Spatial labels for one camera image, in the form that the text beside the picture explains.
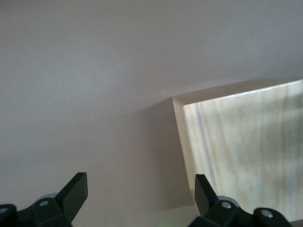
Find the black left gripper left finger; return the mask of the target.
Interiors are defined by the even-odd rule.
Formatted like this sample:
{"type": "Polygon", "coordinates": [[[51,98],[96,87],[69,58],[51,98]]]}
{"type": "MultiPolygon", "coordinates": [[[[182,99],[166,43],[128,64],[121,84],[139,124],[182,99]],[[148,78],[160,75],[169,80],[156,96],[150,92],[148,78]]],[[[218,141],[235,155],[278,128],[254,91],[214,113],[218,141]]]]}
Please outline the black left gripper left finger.
{"type": "Polygon", "coordinates": [[[14,204],[1,204],[2,227],[71,227],[88,197],[87,173],[77,173],[55,197],[37,200],[17,210],[14,204]]]}

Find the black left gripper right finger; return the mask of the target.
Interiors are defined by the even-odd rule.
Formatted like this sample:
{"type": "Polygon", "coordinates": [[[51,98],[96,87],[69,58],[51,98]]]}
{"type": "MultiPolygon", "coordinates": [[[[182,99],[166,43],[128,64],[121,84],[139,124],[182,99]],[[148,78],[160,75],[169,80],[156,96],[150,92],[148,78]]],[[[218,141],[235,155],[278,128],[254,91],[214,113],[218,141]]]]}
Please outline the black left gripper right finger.
{"type": "Polygon", "coordinates": [[[199,211],[190,227],[290,227],[291,223],[278,211],[256,208],[252,214],[227,199],[220,199],[207,177],[196,174],[195,202],[199,211]]]}

